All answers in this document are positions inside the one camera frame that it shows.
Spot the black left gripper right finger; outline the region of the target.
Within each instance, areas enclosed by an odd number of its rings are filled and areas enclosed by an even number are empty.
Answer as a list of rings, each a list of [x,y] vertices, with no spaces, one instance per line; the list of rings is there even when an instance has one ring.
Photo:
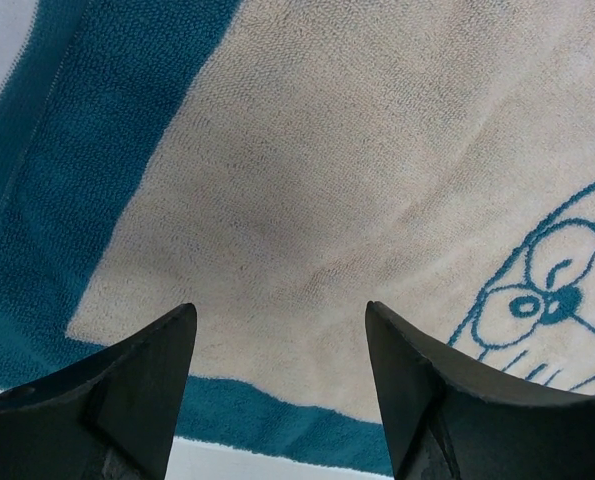
[[[397,479],[595,479],[595,397],[495,370],[366,306],[370,361]]]

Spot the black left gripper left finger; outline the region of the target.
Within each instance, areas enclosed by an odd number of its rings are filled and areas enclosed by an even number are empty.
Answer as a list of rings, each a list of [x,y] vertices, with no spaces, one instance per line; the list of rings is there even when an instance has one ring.
[[[0,479],[162,479],[197,330],[182,304],[125,340],[0,393]]]

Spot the blue beige Doraemon towel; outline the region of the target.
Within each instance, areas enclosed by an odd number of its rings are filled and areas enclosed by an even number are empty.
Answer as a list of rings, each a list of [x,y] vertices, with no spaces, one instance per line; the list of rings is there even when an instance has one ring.
[[[372,300],[595,395],[595,1],[0,1],[0,392],[191,302],[170,478],[384,478]]]

